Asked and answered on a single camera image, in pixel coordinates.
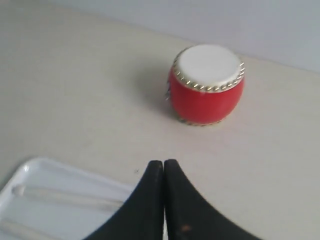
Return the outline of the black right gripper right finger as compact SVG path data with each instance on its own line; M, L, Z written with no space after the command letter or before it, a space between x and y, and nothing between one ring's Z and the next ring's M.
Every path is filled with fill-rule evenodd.
M217 211L175 159L164 162L164 209L169 240L258 240Z

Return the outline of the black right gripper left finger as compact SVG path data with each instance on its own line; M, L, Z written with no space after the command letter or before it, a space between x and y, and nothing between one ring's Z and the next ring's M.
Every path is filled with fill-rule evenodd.
M87 240L161 240L164 232L163 163L148 163L124 204Z

